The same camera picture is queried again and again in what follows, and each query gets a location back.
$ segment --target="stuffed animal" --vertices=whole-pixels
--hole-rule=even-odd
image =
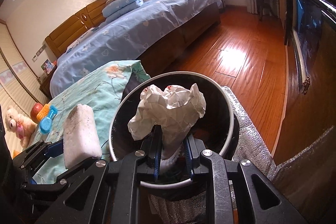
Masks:
[[[35,132],[37,124],[32,119],[19,114],[16,109],[9,106],[5,116],[7,129],[16,134],[23,148],[28,146],[31,135]]]

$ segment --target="nightstand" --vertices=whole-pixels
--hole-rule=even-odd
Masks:
[[[43,80],[43,82],[40,85],[40,91],[43,92],[43,94],[48,97],[50,100],[52,99],[50,94],[50,80],[57,69],[57,66],[54,67],[54,69],[47,75],[47,77]]]

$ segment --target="blue toy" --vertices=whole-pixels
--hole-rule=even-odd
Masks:
[[[55,117],[57,112],[57,108],[51,105],[48,115],[44,117],[40,122],[40,129],[42,134],[48,134],[50,132],[53,118]]]

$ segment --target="bed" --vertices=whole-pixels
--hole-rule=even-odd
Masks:
[[[220,22],[220,0],[144,0],[142,7],[98,27],[106,0],[83,8],[45,41],[58,58],[52,97],[111,60],[141,60],[146,72],[159,75],[207,28]],[[67,47],[88,29],[92,34],[71,52]]]

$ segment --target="wooden floor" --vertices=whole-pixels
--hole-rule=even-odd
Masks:
[[[197,39],[167,71],[193,71],[229,86],[269,151],[281,121],[286,55],[281,21],[258,20],[243,8],[228,8],[221,24]]]

